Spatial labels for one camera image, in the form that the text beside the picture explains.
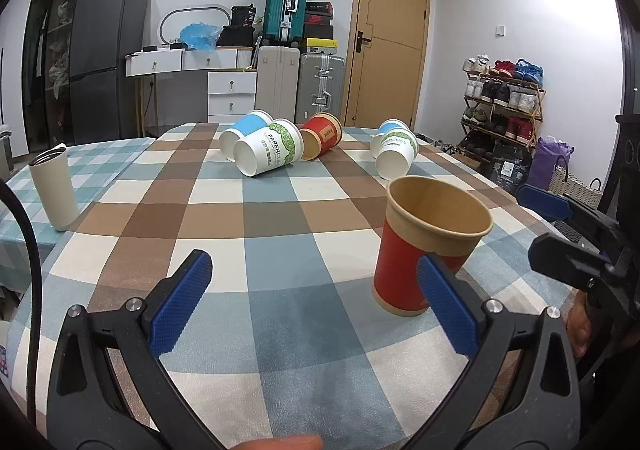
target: human hand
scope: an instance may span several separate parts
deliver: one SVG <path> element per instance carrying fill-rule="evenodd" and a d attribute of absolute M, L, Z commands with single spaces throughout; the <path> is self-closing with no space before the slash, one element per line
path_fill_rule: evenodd
<path fill-rule="evenodd" d="M 255 439 L 234 446 L 232 450 L 321 450 L 319 435 L 295 435 L 279 439 Z"/>
<path fill-rule="evenodd" d="M 571 349 L 576 358 L 581 358 L 587 350 L 591 338 L 591 320 L 587 316 L 587 294 L 578 291 L 574 306 L 566 317 L 566 332 L 569 335 Z"/>

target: checkered tablecloth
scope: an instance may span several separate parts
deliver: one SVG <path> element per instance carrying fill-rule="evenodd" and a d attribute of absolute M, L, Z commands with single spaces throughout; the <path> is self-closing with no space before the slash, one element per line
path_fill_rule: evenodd
<path fill-rule="evenodd" d="M 69 147 L 71 182 L 78 205 L 84 208 L 94 200 L 153 141 L 151 138 L 125 139 Z M 40 260 L 44 261 L 62 233 L 49 223 L 28 166 L 12 177 L 7 185 L 27 211 L 38 242 Z M 0 285 L 24 293 L 30 283 L 24 237 L 14 216 L 0 203 Z"/>
<path fill-rule="evenodd" d="M 44 264 L 37 408 L 66 309 L 118 308 L 145 297 L 192 249 L 213 277 L 175 349 L 172 380 L 226 446 L 318 433 L 326 448 L 381 449 L 424 423 L 462 372 L 433 312 L 404 318 L 371 293 L 385 185 L 368 142 L 346 128 L 318 160 L 255 178 L 218 149 L 225 126 L 184 125 L 155 141 L 84 211 Z M 465 165 L 422 144 L 411 174 L 456 185 L 491 208 L 495 226 L 458 276 L 514 311 L 561 306 L 563 284 L 529 269 L 549 227 Z M 28 300 L 9 334 L 11 385 L 24 404 Z M 121 375 L 123 363 L 116 361 Z M 131 383 L 121 381 L 125 393 Z M 132 409 L 150 424 L 140 400 Z"/>

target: shoe rack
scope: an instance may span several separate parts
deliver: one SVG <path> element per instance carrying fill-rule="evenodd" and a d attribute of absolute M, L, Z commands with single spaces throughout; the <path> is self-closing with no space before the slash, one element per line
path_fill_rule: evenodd
<path fill-rule="evenodd" d="M 527 119 L 532 124 L 531 139 L 529 139 L 527 143 L 523 143 L 522 141 L 518 141 L 517 139 L 512 139 L 503 134 L 495 133 L 492 130 L 487 130 L 481 125 L 476 125 L 475 123 L 470 123 L 469 121 L 465 121 L 462 119 L 460 120 L 460 125 L 462 125 L 462 129 L 465 131 L 465 136 L 469 134 L 470 130 L 479 130 L 484 134 L 494 137 L 495 139 L 501 139 L 503 141 L 507 141 L 507 143 L 522 146 L 527 149 L 535 148 L 536 143 L 538 142 L 538 129 L 540 127 L 540 124 L 543 121 L 542 101 L 545 98 L 546 91 L 541 89 L 537 83 L 534 83 L 532 81 L 524 81 L 524 80 L 519 80 L 517 78 L 509 78 L 507 76 L 494 76 L 493 74 L 484 74 L 484 73 L 481 74 L 478 72 L 466 72 L 466 75 L 469 80 L 471 79 L 472 76 L 474 76 L 474 77 L 480 78 L 483 81 L 493 80 L 493 81 L 498 81 L 499 83 L 507 83 L 510 86 L 510 88 L 512 87 L 513 88 L 529 88 L 529 89 L 535 90 L 536 93 L 538 94 L 538 100 L 536 102 L 536 105 L 533 111 L 531 113 L 527 113 L 527 112 L 523 112 L 522 110 L 519 110 L 516 108 L 509 108 L 494 102 L 489 103 L 481 99 L 476 99 L 474 97 L 464 96 L 465 104 L 467 108 L 477 108 L 479 104 L 491 107 L 488 112 L 488 121 L 491 121 L 491 118 L 493 117 L 494 112 L 498 112 L 499 114 L 504 114 L 504 116 L 507 118 L 520 117 L 523 119 Z M 468 150 L 465 150 L 460 146 L 458 146 L 457 148 L 461 153 L 463 153 L 466 156 L 473 157 L 473 159 L 479 160 L 481 162 L 485 162 L 485 163 L 488 162 L 484 158 L 479 158 L 475 155 L 471 155 L 471 153 Z"/>

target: paper cup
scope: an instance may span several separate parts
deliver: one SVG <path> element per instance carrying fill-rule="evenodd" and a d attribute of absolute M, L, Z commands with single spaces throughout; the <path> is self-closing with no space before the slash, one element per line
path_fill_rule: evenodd
<path fill-rule="evenodd" d="M 380 142 L 376 170 L 383 179 L 392 181 L 406 175 L 418 155 L 418 140 L 406 128 L 387 131 Z"/>
<path fill-rule="evenodd" d="M 58 231 L 66 231 L 80 210 L 71 184 L 66 145 L 59 144 L 29 163 L 31 179 L 47 218 Z"/>
<path fill-rule="evenodd" d="M 236 166 L 248 177 L 293 163 L 301 156 L 302 135 L 287 119 L 276 119 L 234 145 Z"/>
<path fill-rule="evenodd" d="M 393 314 L 419 315 L 429 304 L 417 283 L 418 259 L 436 253 L 457 273 L 494 221 L 476 197 L 437 179 L 401 177 L 386 197 L 373 295 Z"/>
<path fill-rule="evenodd" d="M 380 143 L 382 143 L 382 137 L 384 134 L 394 128 L 406 128 L 409 130 L 409 127 L 399 119 L 387 119 L 382 125 L 380 125 L 378 132 L 371 138 L 371 143 L 369 143 L 369 149 L 371 150 L 373 159 L 378 157 Z"/>
<path fill-rule="evenodd" d="M 254 133 L 256 130 L 260 130 L 260 128 L 264 128 L 272 122 L 273 118 L 264 110 L 252 110 L 220 134 L 220 151 L 222 155 L 233 161 L 236 141 Z"/>
<path fill-rule="evenodd" d="M 342 139 L 340 122 L 328 112 L 319 112 L 301 128 L 302 159 L 310 161 L 333 148 Z"/>

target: blue sneaker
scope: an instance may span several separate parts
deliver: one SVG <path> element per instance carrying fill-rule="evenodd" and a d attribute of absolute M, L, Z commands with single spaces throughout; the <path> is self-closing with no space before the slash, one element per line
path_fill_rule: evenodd
<path fill-rule="evenodd" d="M 542 76 L 544 71 L 542 67 L 538 67 L 524 59 L 519 59 L 516 64 L 516 70 L 513 73 L 513 77 L 519 80 L 530 81 L 531 83 L 537 83 L 538 87 L 542 88 Z"/>

